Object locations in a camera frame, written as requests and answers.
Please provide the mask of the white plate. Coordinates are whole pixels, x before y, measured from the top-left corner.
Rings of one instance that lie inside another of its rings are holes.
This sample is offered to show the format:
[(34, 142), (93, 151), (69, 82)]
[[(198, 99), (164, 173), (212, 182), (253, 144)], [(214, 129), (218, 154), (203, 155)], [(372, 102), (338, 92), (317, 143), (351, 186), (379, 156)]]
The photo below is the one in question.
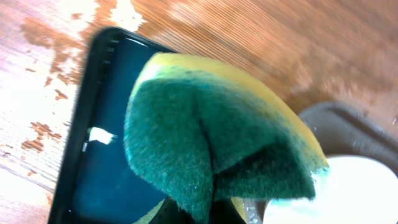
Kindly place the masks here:
[(397, 176), (384, 164), (359, 156), (335, 156), (315, 174), (312, 200), (273, 200), (264, 223), (397, 223)]

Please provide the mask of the green yellow sponge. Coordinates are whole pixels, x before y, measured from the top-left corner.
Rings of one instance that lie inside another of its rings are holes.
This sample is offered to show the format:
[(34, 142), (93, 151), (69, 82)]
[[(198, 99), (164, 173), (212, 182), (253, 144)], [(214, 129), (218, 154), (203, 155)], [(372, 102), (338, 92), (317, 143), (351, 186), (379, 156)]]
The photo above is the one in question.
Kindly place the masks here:
[(223, 199), (312, 199), (313, 175), (328, 168), (311, 130), (263, 82), (196, 55), (157, 53), (144, 65), (124, 145), (131, 170), (195, 223)]

